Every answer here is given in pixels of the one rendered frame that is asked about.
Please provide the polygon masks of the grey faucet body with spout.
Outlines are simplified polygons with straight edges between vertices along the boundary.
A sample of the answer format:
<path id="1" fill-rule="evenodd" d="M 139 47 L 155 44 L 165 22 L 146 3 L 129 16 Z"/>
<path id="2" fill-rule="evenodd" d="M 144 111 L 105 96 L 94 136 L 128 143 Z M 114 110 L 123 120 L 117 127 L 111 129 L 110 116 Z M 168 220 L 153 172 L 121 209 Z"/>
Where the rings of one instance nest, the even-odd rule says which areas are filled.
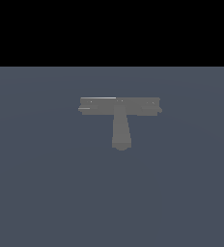
<path id="1" fill-rule="evenodd" d="M 151 116 L 162 112 L 159 97 L 82 97 L 80 105 L 96 105 L 98 110 L 90 115 L 112 115 L 112 147 L 125 151 L 131 147 L 127 116 Z"/>

